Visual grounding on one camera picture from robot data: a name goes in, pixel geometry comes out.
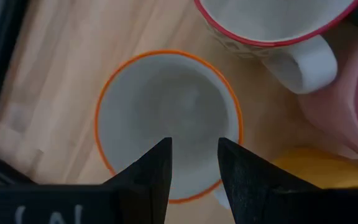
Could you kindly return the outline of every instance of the white mug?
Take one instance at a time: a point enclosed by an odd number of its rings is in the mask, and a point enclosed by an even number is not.
[[[207,62],[177,50],[147,52],[121,65],[102,89],[94,124],[113,175],[172,137],[170,203],[216,190],[219,137],[242,143],[241,110],[228,82]]]
[[[358,0],[195,0],[209,30],[229,51],[261,58],[294,93],[331,83],[337,63],[319,36],[348,15]]]

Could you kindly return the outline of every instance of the mug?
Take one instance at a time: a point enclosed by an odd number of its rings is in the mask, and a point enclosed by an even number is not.
[[[358,153],[358,41],[338,59],[338,79],[298,100],[312,124]]]
[[[273,164],[322,189],[358,188],[358,160],[304,147],[289,150]]]
[[[318,34],[348,15],[358,0],[195,0],[209,30],[229,51],[260,58],[294,93],[331,83],[335,56]]]
[[[100,94],[95,140],[112,175],[172,137],[170,203],[200,198],[221,185],[218,139],[242,144],[239,102],[222,74],[177,50],[156,50],[121,65]]]

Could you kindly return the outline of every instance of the orange rim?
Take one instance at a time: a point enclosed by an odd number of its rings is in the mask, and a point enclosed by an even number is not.
[[[229,82],[223,77],[223,75],[221,74],[221,72],[219,72],[216,68],[214,68],[211,64],[209,64],[208,62],[204,61],[203,59],[194,56],[192,54],[186,53],[186,52],[182,52],[180,50],[153,50],[150,52],[146,52],[143,54],[140,54],[138,56],[135,56],[131,59],[129,59],[127,62],[123,63],[122,65],[119,66],[119,68],[113,72],[113,74],[109,77],[109,79],[107,80],[107,82],[104,84],[101,93],[99,95],[99,99],[98,99],[98,103],[96,105],[96,111],[94,114],[94,138],[96,141],[96,145],[98,147],[98,151],[99,154],[104,162],[104,165],[110,170],[110,173],[115,176],[116,175],[116,171],[114,171],[114,168],[112,167],[112,165],[108,162],[106,156],[104,155],[104,152],[102,150],[102,146],[100,143],[100,139],[99,139],[99,133],[98,133],[98,118],[99,118],[99,112],[100,112],[100,106],[101,106],[101,102],[102,99],[104,97],[104,94],[106,93],[107,89],[109,88],[111,82],[114,80],[114,78],[123,70],[125,69],[128,65],[134,63],[135,61],[142,59],[144,57],[148,57],[151,55],[160,55],[160,54],[177,54],[177,55],[182,55],[188,58],[191,58],[193,60],[196,60],[197,62],[203,64],[204,66],[208,67],[209,69],[211,69],[218,77],[219,79],[224,83],[224,85],[226,86],[227,90],[229,90],[229,93],[234,101],[234,104],[236,106],[236,112],[237,112],[237,118],[238,118],[238,125],[239,125],[239,144],[242,144],[243,141],[243,125],[242,125],[242,113],[241,113],[241,109],[240,109],[240,104],[239,101],[236,97],[236,95],[234,94],[233,89],[231,88]],[[218,180],[215,184],[213,184],[212,186],[208,187],[206,190],[193,195],[191,197],[188,198],[181,198],[181,199],[170,199],[169,203],[184,203],[184,202],[190,202],[192,200],[196,200],[199,199],[207,194],[209,194],[210,192],[212,192],[213,190],[215,190],[217,187],[219,187],[219,185],[222,183],[222,180]]]

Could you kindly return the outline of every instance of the wood grain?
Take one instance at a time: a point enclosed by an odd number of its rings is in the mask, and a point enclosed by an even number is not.
[[[303,118],[296,96],[258,61],[226,52],[192,0],[33,0],[0,100],[0,158],[40,183],[110,178],[93,140],[102,85],[135,54],[181,49],[220,69],[244,115],[245,147],[267,158],[342,147]],[[233,223],[212,195],[169,205],[167,223]]]

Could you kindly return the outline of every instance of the yellow object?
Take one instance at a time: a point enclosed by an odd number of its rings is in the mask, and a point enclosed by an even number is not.
[[[317,149],[293,149],[273,162],[322,189],[358,188],[358,160]]]

